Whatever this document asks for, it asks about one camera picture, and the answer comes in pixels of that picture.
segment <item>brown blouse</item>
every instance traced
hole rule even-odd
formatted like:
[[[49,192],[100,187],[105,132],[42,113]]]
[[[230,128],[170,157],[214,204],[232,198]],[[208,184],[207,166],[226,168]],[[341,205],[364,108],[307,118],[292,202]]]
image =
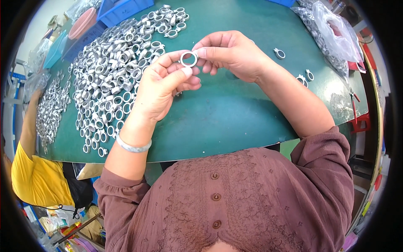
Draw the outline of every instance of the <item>brown blouse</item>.
[[[354,188],[338,127],[291,153],[251,148],[183,160],[150,186],[104,169],[94,183],[106,250],[200,252],[217,241],[238,251],[338,251]]]

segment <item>hand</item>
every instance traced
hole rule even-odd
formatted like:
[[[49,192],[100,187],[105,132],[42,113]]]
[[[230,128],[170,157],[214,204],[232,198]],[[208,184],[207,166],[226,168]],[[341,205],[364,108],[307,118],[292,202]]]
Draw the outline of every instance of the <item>hand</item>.
[[[156,123],[166,116],[177,92],[202,86],[200,79],[194,76],[200,72],[197,67],[175,63],[186,51],[164,54],[144,71],[131,113]]]
[[[197,66],[203,73],[217,73],[225,67],[245,82],[256,82],[264,69],[275,64],[250,39],[239,31],[218,31],[205,36],[193,47],[197,50]]]
[[[42,96],[43,90],[37,89],[32,95],[31,100],[33,102],[38,102],[39,98]]]

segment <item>bracelet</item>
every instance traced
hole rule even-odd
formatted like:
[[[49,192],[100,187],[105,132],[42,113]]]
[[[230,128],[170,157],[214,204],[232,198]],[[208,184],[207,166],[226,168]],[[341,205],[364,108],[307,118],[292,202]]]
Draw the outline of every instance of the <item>bracelet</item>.
[[[128,144],[126,144],[125,142],[123,142],[123,140],[120,138],[120,131],[118,131],[118,133],[116,134],[116,142],[118,142],[118,144],[120,145],[120,147],[122,147],[123,149],[127,150],[128,152],[133,152],[133,153],[140,153],[140,152],[145,152],[148,149],[150,149],[151,147],[151,140],[150,142],[143,147],[133,147],[130,146]]]

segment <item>sleeve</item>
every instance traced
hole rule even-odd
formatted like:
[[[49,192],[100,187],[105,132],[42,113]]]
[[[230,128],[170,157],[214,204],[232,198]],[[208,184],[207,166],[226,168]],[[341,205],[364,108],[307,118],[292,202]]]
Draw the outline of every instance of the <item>sleeve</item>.
[[[24,202],[32,202],[32,174],[35,163],[18,144],[11,166],[11,184],[14,193]]]
[[[333,228],[333,233],[342,234],[336,243],[340,239],[344,241],[354,205],[353,174],[347,164],[349,155],[350,145],[337,126],[303,138],[291,153],[292,162],[318,188],[327,203],[328,213],[341,224],[329,227]]]
[[[129,180],[105,168],[93,186],[98,193],[98,206],[105,220],[105,249],[111,252],[121,251],[134,212],[150,186],[145,177],[141,180]]]

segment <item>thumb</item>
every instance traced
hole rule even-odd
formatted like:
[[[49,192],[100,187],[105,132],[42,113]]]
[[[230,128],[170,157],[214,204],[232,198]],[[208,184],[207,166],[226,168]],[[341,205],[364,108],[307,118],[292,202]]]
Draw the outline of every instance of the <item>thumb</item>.
[[[191,77],[192,73],[193,70],[191,67],[182,67],[162,79],[162,83],[169,89],[169,92],[171,92],[177,88],[179,84],[185,82],[189,77]]]
[[[231,51],[226,47],[202,47],[197,49],[197,54],[206,60],[228,62]]]

